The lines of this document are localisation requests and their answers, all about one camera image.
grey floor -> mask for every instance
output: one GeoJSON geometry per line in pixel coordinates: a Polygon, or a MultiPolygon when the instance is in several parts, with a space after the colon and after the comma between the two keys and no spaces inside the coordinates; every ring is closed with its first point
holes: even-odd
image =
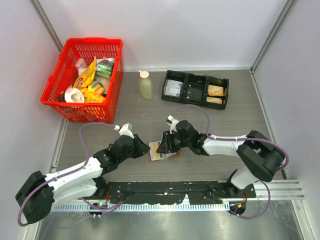
{"type": "MultiPolygon", "coordinates": [[[[266,201],[249,201],[245,215],[256,216],[266,201]]],[[[290,200],[272,201],[255,220],[226,211],[114,212],[101,219],[87,212],[52,212],[41,221],[37,240],[302,240],[290,200]]]]}
{"type": "MultiPolygon", "coordinates": [[[[219,78],[229,79],[229,100],[225,110],[204,108],[211,119],[210,133],[217,136],[246,135],[251,130],[260,131],[270,137],[259,100],[248,70],[193,71],[219,78]]],[[[166,72],[150,72],[154,98],[140,97],[139,73],[126,72],[120,90],[114,123],[133,125],[145,143],[161,141],[163,131],[168,131],[168,115],[182,105],[161,99],[166,72]]],[[[175,115],[178,120],[188,120],[201,133],[207,126],[205,115],[195,108],[186,107],[175,115]]],[[[85,151],[79,139],[82,123],[69,122],[58,170],[71,167],[85,160],[85,151]]],[[[119,137],[109,127],[96,125],[83,131],[84,141],[91,155],[107,148],[119,137]]],[[[229,175],[244,164],[239,158],[223,155],[198,156],[189,149],[182,149],[177,158],[148,162],[146,156],[128,159],[118,169],[105,175],[108,181],[208,181],[226,180],[229,175]]],[[[274,179],[283,179],[280,172],[274,179]]]]}

black tray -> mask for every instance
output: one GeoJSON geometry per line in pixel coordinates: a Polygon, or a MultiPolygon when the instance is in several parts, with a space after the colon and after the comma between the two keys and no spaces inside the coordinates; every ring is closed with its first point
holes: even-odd
{"type": "Polygon", "coordinates": [[[229,79],[193,74],[182,71],[168,70],[162,86],[161,99],[178,101],[186,104],[195,104],[216,109],[226,109],[229,98],[229,79]],[[177,96],[165,95],[168,80],[181,82],[180,94],[177,96]],[[222,104],[207,102],[209,85],[223,87],[224,96],[216,98],[222,99],[222,104]]]}

bottle cap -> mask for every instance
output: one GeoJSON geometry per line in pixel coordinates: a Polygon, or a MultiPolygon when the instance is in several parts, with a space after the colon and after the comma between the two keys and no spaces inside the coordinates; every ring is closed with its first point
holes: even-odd
{"type": "Polygon", "coordinates": [[[149,77],[149,72],[147,72],[147,71],[140,71],[139,70],[139,73],[140,73],[140,78],[145,79],[145,78],[149,77]]]}

metal floor panel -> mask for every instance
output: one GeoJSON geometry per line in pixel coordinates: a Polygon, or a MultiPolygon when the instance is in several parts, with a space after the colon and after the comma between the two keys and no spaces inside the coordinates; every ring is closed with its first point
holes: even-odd
{"type": "MultiPolygon", "coordinates": [[[[246,215],[263,211],[266,201],[247,204],[246,215]]],[[[240,219],[226,211],[116,212],[88,218],[88,212],[52,212],[42,221],[37,240],[301,240],[290,200],[272,201],[269,211],[255,220],[240,219]],[[48,226],[48,219],[53,219],[48,226]]]]}

red plastic basket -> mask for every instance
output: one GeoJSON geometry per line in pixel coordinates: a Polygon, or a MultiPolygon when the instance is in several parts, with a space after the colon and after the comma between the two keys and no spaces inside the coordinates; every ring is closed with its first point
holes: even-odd
{"type": "Polygon", "coordinates": [[[44,105],[51,106],[72,122],[113,123],[124,74],[121,56],[122,45],[121,39],[97,37],[68,39],[59,55],[59,61],[53,75],[48,78],[41,102],[44,105]],[[77,60],[83,58],[89,66],[95,56],[97,59],[103,57],[115,58],[106,100],[102,103],[57,101],[58,96],[72,85],[78,77],[75,66],[77,60]]]}

